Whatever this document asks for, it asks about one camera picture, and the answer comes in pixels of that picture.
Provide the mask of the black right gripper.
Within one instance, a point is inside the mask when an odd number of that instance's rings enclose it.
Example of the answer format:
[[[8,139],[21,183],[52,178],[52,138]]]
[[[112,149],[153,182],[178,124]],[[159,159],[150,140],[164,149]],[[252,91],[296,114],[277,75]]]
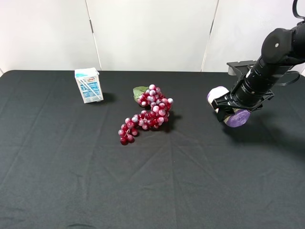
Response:
[[[253,112],[263,108],[263,103],[271,100],[274,97],[274,93],[269,90],[259,101],[253,105],[242,104],[237,98],[231,95],[231,92],[221,96],[220,98],[214,99],[212,102],[212,108],[218,108],[217,120],[219,122],[224,122],[226,118],[233,115],[232,108],[244,109],[249,112]]]

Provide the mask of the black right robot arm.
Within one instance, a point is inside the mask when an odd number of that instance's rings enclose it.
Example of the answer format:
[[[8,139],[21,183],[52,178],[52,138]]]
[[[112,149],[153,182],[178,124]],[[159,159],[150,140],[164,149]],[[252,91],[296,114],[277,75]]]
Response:
[[[292,73],[292,68],[305,62],[305,23],[300,22],[290,30],[277,28],[264,40],[257,61],[229,62],[229,74],[238,80],[225,94],[212,100],[217,110],[217,120],[223,122],[247,115],[263,107],[274,96],[272,87],[280,86],[278,80]]]

